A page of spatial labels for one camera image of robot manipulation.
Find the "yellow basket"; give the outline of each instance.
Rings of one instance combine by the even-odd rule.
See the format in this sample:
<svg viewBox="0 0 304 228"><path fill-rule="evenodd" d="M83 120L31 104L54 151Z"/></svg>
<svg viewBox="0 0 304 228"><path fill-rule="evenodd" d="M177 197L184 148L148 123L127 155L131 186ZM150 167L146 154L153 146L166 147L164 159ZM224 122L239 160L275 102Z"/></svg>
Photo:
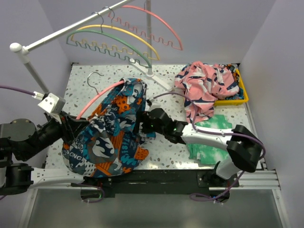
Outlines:
<svg viewBox="0 0 304 228"><path fill-rule="evenodd" d="M246 92L246 89L245 89L245 86L244 86L241 74L240 74L240 72L239 72L238 69L236 69L236 72L239 75L239 84L238 84L238 86L244 90L244 100L217 100L214 103L215 106L241 105L241 104L246 103L246 102L249 101L249 98L248 98L248 95L247 95L247 92Z"/></svg>

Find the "garment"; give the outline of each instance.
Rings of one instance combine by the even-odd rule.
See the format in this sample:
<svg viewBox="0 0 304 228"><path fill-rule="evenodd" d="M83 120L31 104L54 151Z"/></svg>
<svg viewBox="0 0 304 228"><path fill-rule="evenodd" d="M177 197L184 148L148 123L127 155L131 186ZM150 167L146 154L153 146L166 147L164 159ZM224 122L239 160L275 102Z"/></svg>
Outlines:
<svg viewBox="0 0 304 228"><path fill-rule="evenodd" d="M237 70L238 69L237 64L221 64L220 66L226 67L232 73L233 79L237 82L238 85L240 81L240 75L239 75L239 71ZM245 99L244 90L241 87L239 88L239 92L237 94L225 98L225 100L244 100L244 99Z"/></svg>
<svg viewBox="0 0 304 228"><path fill-rule="evenodd" d="M210 66L202 62L193 62L175 76L176 88L184 90L184 94L194 101L198 114L196 122L208 120L214 115L214 102L238 93L238 83L232 73L224 66ZM192 122L195 107L185 99L186 117Z"/></svg>
<svg viewBox="0 0 304 228"><path fill-rule="evenodd" d="M133 133L136 112L144 111L147 85L140 79L124 79L89 116L90 124L71 145L64 144L65 165L83 176L101 178L132 171L149 152Z"/></svg>
<svg viewBox="0 0 304 228"><path fill-rule="evenodd" d="M229 129L232 124L226 120L224 115L214 115L211 119L198 122L195 124L200 127L208 127L215 129ZM215 165L218 161L223 161L229 157L227 151L222 149L206 146L203 144L187 144L190 159L197 159L203 165Z"/></svg>

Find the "gray wall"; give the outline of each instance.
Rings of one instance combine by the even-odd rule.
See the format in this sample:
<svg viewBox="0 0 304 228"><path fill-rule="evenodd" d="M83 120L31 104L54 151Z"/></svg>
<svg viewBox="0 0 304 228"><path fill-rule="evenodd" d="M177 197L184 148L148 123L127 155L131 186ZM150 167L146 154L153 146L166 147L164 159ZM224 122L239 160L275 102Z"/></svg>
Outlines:
<svg viewBox="0 0 304 228"><path fill-rule="evenodd" d="M258 136L294 228L304 227L304 1L277 0L241 63Z"/></svg>
<svg viewBox="0 0 304 228"><path fill-rule="evenodd" d="M12 42L28 45L50 33L53 29L37 0L4 0L0 7L0 83L29 91L40 91L39 86L18 60L10 52ZM63 95L69 76L69 61L54 41L33 51L32 63L45 80L51 91ZM9 123L17 118L28 118L36 124L45 123L38 100L29 95L0 89L0 123ZM45 153L28 163L41 166ZM15 228L18 225L27 194L7 196L0 201L0 227Z"/></svg>
<svg viewBox="0 0 304 228"><path fill-rule="evenodd" d="M75 21L87 17L91 12L99 11L104 6L111 6L119 0L39 0L54 30L58 30ZM152 0L152 11L161 16L179 34L184 51L155 44L161 61L155 63L186 63L195 60L204 62L231 63L240 62L248 51L275 0ZM131 5L143 7L144 0L136 0ZM146 15L134 9L118 9L116 16L128 20L132 25L145 29ZM92 24L100 24L97 19ZM110 19L104 16L104 24L110 25ZM140 51L146 47L134 38L104 29L136 45ZM159 21L152 19L152 32L168 39L174 39L171 32ZM112 40L94 34L93 40L99 44L117 44ZM108 55L66 45L66 39L60 44L72 62L81 64L121 63Z"/></svg>

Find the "horizontal rod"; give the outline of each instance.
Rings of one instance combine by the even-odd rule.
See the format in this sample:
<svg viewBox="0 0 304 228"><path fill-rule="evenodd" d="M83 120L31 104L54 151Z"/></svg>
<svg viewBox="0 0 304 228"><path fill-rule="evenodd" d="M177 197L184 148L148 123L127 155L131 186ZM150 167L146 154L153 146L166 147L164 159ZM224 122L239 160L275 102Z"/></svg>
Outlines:
<svg viewBox="0 0 304 228"><path fill-rule="evenodd" d="M91 15L91 16L83 19L83 20L80 20L79 22L76 22L72 25L69 25L69 26L67 26L67 27L65 27L65 28L63 28L63 29L61 29L57 32L54 32L54 33L52 33L52 34L50 34L50 35L48 35L48 36L46 36L46 37L44 37L44 38L42 38L38 41L26 46L25 49L27 51L32 51L32 50L34 50L34 49L36 49L36 48L38 48L38 47L40 47L40 46L42 46L42 45L44 45L48 42L51 42L52 40L54 40L54 39L56 39L60 36L63 36L64 34L78 28L79 26L81 26L83 24L86 24L86 23L88 23L92 20L97 19L98 17L100 17L100 15L104 15L106 13L109 13L109 12L111 12L111 10L120 8L120 7L130 3L132 1L134 1L134 0L123 0L123 1L121 1L117 4L115 4L115 5L110 6L110 9L109 8L103 9L102 11L98 12L98 14L93 14L93 15Z"/></svg>

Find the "white speckled table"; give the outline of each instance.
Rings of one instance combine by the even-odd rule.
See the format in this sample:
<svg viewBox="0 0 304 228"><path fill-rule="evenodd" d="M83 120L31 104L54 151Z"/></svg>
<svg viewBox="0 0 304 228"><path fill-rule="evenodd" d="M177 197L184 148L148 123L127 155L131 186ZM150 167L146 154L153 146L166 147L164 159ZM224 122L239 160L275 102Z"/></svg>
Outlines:
<svg viewBox="0 0 304 228"><path fill-rule="evenodd" d="M174 76L180 72L184 65L154 65L155 74L161 77L169 85L174 85ZM64 111L78 115L82 108L96 95L96 91L86 83L87 76L91 72L98 72L90 77L90 84L101 91L103 88L117 82L122 77L134 77L143 79L147 85L147 97L165 93L166 91L155 82L148 80L132 66L128 65L106 65L106 66L78 66L73 65L67 89L65 93L66 104ZM87 117L102 101L102 97L95 105L92 105L84 117ZM158 102L162 108L173 119L185 121L183 97L178 95L167 95L160 97ZM239 106L218 106L215 107L215 114L225 115L232 127L242 124L251 130L249 118L244 105ZM61 155L62 140L58 140L48 150L46 169L64 168ZM148 139L144 148L149 150L149 156L137 167L137 169L208 169L210 165L202 165L198 160L189 159L186 145L173 144L167 141L162 135L156 139Z"/></svg>

